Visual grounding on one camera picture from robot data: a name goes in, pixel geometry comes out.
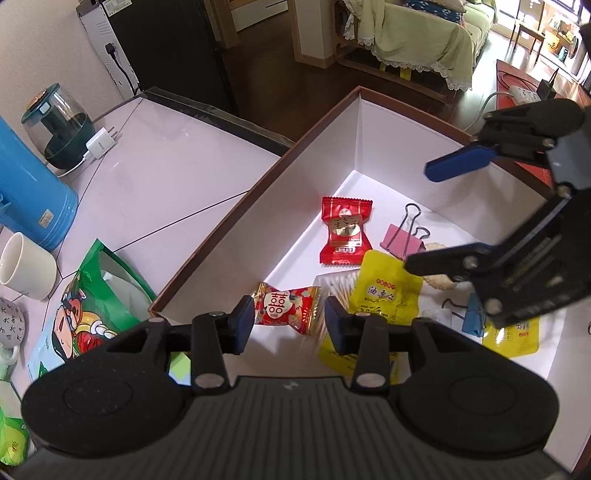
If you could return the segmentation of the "green blue snack bag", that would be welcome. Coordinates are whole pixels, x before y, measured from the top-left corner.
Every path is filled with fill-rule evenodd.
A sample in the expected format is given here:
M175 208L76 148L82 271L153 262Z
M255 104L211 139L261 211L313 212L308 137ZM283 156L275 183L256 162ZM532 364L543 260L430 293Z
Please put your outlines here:
M58 287L27 364L35 381L149 317L155 294L100 240Z

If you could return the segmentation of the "blue thermos flask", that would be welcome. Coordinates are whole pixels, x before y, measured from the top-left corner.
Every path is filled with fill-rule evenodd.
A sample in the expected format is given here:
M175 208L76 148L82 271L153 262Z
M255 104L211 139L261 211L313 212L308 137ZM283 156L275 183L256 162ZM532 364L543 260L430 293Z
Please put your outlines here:
M1 225L54 250L67 235L78 196L0 121Z

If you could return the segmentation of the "black refrigerator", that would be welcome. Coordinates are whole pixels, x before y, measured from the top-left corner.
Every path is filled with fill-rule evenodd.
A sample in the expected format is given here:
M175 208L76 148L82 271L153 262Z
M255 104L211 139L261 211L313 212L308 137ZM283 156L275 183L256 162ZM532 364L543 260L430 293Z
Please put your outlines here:
M76 14L124 99L154 87L238 113L204 2L81 1Z

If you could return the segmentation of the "white power strip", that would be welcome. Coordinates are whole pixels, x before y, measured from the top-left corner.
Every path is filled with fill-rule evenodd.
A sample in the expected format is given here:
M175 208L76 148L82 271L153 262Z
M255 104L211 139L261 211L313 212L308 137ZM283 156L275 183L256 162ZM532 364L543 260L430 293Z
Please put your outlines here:
M531 91L516 85L509 87L508 94L512 98L512 101L515 105L523 105L540 101L540 97L536 91Z

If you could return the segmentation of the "blue binder clip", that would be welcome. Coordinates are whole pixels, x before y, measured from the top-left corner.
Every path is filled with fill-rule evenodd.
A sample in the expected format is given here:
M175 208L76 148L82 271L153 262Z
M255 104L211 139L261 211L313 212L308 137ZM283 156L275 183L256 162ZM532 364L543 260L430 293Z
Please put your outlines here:
M468 297L467 305L463 306L446 299L442 307L451 311L452 317L462 321L461 331L464 334L483 338L486 326L486 314L476 293Z

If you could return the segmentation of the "red candy packet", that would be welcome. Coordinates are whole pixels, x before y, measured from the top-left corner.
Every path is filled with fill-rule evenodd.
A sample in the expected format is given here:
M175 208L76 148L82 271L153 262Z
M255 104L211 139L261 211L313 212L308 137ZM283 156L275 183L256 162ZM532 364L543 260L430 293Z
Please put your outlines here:
M370 250L365 224L373 202L345 197L322 198L322 221L328 227L328 240L320 252L322 265L361 265Z

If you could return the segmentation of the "large brown white box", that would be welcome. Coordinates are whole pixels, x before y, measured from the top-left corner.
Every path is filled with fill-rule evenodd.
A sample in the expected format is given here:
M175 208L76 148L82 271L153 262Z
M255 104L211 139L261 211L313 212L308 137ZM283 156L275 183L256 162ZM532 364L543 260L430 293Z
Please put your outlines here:
M442 183L424 164L461 147L453 126L376 92L358 89L280 158L191 254L152 304L151 311L185 324L197 314L230 310L259 281L281 289L304 287L328 267L320 252L328 228L320 219L324 196L373 201L366 232L378 249L408 203L422 209L428 241L446 246L500 243L527 220L551 190L536 191L517 178L511 160ZM537 353L516 362L557 391L560 413L546 452L568 470L583 462L590 439L590 299L540 320ZM229 355L238 375L335 376L318 356L322 343L288 327L257 326L245 353Z

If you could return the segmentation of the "green tissue pack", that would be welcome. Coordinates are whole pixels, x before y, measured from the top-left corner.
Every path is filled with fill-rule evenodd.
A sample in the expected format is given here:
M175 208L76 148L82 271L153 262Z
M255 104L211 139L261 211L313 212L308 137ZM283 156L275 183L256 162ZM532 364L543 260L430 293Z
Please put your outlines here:
M0 458L7 466L21 465L29 451L29 433L21 415L21 401L13 386L0 384Z

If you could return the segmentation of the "yellow snack pouch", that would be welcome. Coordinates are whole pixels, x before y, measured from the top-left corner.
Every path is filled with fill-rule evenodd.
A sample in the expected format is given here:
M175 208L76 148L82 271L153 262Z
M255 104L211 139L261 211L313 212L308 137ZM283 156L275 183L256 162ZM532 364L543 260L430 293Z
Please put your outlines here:
M500 329L488 321L482 345L506 358L535 354L540 345L539 319L534 318Z
M370 250L363 256L348 311L377 314L391 324L408 326L419 316L422 287L422 278L407 272L401 260Z

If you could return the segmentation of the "white power adapter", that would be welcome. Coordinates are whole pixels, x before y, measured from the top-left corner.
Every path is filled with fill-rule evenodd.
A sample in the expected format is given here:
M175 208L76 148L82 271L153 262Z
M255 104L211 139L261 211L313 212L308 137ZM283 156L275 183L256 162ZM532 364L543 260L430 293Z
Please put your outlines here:
M98 160L105 156L117 142L118 131L100 128L85 144L84 159Z

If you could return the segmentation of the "red patterned snack packet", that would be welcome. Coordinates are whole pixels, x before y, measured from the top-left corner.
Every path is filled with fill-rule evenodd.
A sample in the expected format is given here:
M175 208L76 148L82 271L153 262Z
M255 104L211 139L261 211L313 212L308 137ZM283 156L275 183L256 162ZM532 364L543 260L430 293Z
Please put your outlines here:
M290 326L301 335L314 330L321 300L318 286L279 290L260 282L252 298L256 325Z

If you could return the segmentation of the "white ceramic mug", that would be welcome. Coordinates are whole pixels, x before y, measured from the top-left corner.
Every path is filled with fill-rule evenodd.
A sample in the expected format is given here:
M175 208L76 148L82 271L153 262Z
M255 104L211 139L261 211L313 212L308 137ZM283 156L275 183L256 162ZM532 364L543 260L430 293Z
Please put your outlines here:
M1 285L34 300L47 298L57 278L54 257L21 232L14 233L1 253Z

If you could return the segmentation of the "bag of cotton swabs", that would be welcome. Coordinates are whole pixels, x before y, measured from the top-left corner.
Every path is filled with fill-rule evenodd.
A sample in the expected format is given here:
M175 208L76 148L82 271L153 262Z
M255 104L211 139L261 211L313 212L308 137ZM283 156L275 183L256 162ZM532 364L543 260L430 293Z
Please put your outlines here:
M353 294L356 280L360 275L360 268L322 274L315 277L314 286L318 287L320 299L318 300L317 315L315 315L315 326L311 328L311 335L322 343L328 335L325 327L325 301L334 296L345 310L349 308L349 298Z

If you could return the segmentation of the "wooden chair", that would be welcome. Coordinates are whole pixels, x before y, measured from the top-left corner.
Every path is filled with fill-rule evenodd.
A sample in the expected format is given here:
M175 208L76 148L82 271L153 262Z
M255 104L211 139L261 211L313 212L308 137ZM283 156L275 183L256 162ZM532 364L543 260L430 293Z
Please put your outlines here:
M535 46L538 46L535 60L538 60L545 41L542 32L542 19L545 2L542 0L519 0L515 22L510 37L512 52L516 51L520 38L525 34L530 39L529 54L532 54Z

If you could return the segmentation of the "patterned mug with spoon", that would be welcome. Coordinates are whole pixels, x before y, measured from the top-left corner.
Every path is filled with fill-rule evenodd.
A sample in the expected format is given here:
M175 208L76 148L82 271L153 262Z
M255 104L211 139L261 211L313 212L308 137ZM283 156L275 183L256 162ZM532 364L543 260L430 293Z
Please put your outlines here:
M10 368L18 362L26 336L23 311L12 301L0 298L1 380L8 378Z

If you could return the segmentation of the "pink binder clip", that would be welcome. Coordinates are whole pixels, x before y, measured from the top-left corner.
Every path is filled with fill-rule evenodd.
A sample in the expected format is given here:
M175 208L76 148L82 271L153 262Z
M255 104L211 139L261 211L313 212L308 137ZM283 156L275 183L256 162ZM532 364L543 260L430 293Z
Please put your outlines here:
M431 237L431 231L418 224L421 215L419 205L408 203L402 221L388 227L380 247L401 261L405 261L409 255L424 251L425 241Z

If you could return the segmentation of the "sofa with green cover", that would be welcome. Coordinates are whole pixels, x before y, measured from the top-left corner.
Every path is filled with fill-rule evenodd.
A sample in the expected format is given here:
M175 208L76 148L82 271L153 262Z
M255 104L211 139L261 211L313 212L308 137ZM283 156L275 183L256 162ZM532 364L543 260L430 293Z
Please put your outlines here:
M394 68L439 74L451 91L473 71L497 22L494 1L346 1L346 40Z

